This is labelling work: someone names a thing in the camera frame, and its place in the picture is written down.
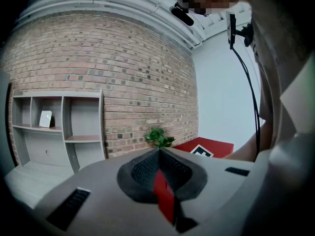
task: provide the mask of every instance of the shelf compartment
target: shelf compartment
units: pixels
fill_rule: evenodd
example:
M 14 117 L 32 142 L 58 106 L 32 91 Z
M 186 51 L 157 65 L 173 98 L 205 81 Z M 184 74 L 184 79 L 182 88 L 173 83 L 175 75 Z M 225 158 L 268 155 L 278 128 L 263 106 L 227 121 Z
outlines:
M 72 145 L 76 151 L 80 170 L 105 159 L 100 143 L 75 143 Z
M 63 99 L 64 140 L 71 137 L 97 136 L 100 140 L 99 99 L 71 98 Z
M 44 132 L 62 132 L 61 127 L 51 127 L 51 128 L 43 128 L 43 127 L 31 127 L 30 124 L 17 124 L 12 125 L 15 128 L 27 129 L 27 130 L 34 130 L 34 131 L 44 131 Z
M 61 133 L 24 132 L 30 161 L 71 167 Z
M 97 143 L 99 136 L 71 136 L 65 140 L 66 143 Z
M 39 127 L 42 111 L 52 112 L 53 127 L 61 127 L 61 103 L 62 97 L 32 97 L 31 99 L 31 127 Z
M 12 124 L 31 125 L 31 98 L 14 98 L 12 101 Z

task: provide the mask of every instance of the brick wall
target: brick wall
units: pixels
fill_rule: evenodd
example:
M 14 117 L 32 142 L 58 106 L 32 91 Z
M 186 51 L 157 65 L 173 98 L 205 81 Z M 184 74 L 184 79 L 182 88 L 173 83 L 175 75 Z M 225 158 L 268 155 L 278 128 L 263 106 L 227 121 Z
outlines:
M 102 89 L 111 157 L 148 147 L 143 136 L 153 126 L 175 136 L 175 145 L 197 137 L 191 53 L 136 20 L 109 13 L 37 19 L 12 33 L 0 68 L 11 90 Z M 10 116 L 9 126 L 13 142 Z

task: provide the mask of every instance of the cable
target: cable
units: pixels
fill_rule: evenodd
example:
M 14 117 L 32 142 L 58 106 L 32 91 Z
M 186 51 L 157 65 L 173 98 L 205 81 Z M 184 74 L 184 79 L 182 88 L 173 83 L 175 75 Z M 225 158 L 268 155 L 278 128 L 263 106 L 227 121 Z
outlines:
M 250 84 L 251 87 L 251 91 L 252 91 L 252 101 L 254 104 L 254 114 L 255 114 L 255 130 L 256 130 L 256 157 L 258 156 L 259 153 L 259 149 L 260 149 L 260 120 L 259 120 L 259 111 L 258 111 L 258 107 L 257 107 L 257 102 L 256 102 L 256 97 L 255 97 L 255 93 L 254 90 L 252 88 L 252 82 L 251 82 L 251 78 L 250 78 L 250 73 L 248 72 L 248 69 L 244 63 L 244 61 L 242 60 L 241 56 L 237 53 L 237 51 L 232 47 L 233 52 L 235 53 L 236 57 L 239 59 L 242 68 L 246 74 L 246 77 L 248 79 L 248 82 Z

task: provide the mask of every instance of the black vent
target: black vent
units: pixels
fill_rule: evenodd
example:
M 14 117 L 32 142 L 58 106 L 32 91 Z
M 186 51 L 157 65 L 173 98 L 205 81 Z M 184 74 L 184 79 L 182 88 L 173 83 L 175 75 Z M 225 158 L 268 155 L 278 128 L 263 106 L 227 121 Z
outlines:
M 76 189 L 56 210 L 48 217 L 47 221 L 65 231 L 77 214 L 82 204 L 88 198 L 90 192 L 83 189 Z
M 241 170 L 241 169 L 237 169 L 237 168 L 233 168 L 233 167 L 229 167 L 229 168 L 225 169 L 225 171 L 231 172 L 231 173 L 234 173 L 234 174 L 237 174 L 237 175 L 242 175 L 242 176 L 245 176 L 245 177 L 247 177 L 247 175 L 250 173 L 250 171 Z

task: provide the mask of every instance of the green leaves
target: green leaves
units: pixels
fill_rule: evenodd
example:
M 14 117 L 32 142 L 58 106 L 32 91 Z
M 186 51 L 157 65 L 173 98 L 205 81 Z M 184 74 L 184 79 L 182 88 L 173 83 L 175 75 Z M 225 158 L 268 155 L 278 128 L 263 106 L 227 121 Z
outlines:
M 159 147 L 171 147 L 172 142 L 175 141 L 174 137 L 165 137 L 164 130 L 161 128 L 152 128 L 151 133 L 146 134 L 144 137 L 148 142 L 156 141 L 156 146 Z

